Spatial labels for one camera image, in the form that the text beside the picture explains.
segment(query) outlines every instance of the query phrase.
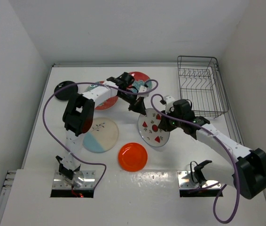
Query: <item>black wire rack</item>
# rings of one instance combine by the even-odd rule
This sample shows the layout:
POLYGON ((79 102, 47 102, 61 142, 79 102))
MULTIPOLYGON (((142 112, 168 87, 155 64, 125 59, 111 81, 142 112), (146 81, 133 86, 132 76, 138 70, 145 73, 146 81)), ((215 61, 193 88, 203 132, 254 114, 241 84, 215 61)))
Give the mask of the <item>black wire rack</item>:
POLYGON ((180 98, 193 103, 196 116, 216 118, 229 110, 215 57, 179 56, 177 64, 180 98))

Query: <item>white wall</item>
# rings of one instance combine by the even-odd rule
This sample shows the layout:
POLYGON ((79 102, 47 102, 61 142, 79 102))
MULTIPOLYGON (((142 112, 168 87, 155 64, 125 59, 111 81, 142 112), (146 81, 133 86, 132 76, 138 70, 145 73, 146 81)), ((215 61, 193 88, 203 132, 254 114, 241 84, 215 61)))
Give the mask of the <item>white wall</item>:
POLYGON ((266 151, 265 0, 250 1, 221 69, 245 144, 266 151))
POLYGON ((48 68, 8 0, 0 0, 0 192, 21 167, 48 68))
POLYGON ((219 57, 249 0, 9 0, 53 62, 219 57))

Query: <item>white table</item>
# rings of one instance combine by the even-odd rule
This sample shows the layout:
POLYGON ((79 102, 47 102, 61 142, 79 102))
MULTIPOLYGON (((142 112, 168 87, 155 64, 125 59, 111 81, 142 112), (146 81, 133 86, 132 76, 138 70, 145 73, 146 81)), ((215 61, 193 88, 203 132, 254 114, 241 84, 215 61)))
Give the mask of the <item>white table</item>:
MULTIPOLYGON (((52 95, 55 86, 65 80, 74 82, 100 81, 123 72, 139 71, 159 81, 154 93, 179 98, 178 71, 176 66, 126 66, 126 67, 54 67, 51 71, 41 109, 52 95)), ((83 92, 87 86, 80 86, 83 92)), ((159 109, 163 106, 155 101, 159 109)), ((149 98, 145 101, 150 107, 149 98)), ((53 99, 48 106, 46 121, 54 134, 66 139, 62 115, 65 102, 53 99)), ((82 150, 80 158, 85 161, 102 162, 108 170, 96 188, 94 198, 50 198, 54 171, 58 169, 56 155, 62 155, 63 148, 47 134, 39 112, 31 137, 24 168, 17 171, 13 187, 1 221, 1 226, 202 226, 221 225, 214 218, 214 198, 180 198, 177 170, 188 168, 190 161, 212 160, 228 164, 213 150, 176 129, 168 143, 161 148, 148 146, 137 130, 139 114, 129 112, 128 104, 119 99, 116 105, 106 111, 96 111, 94 117, 109 117, 120 131, 114 148, 105 153, 82 150), (124 144, 137 142, 148 152, 148 163, 144 170, 136 173, 123 171, 117 162, 117 154, 124 144)), ((236 131, 222 115, 211 120, 216 128, 229 136, 236 131)), ((96 170, 96 179, 103 167, 83 165, 81 169, 96 170)), ((219 198, 217 212, 226 219, 232 212, 236 190, 228 187, 224 197, 219 198)), ((266 201, 263 193, 252 200, 241 197, 236 217, 229 224, 234 226, 265 226, 266 201)))

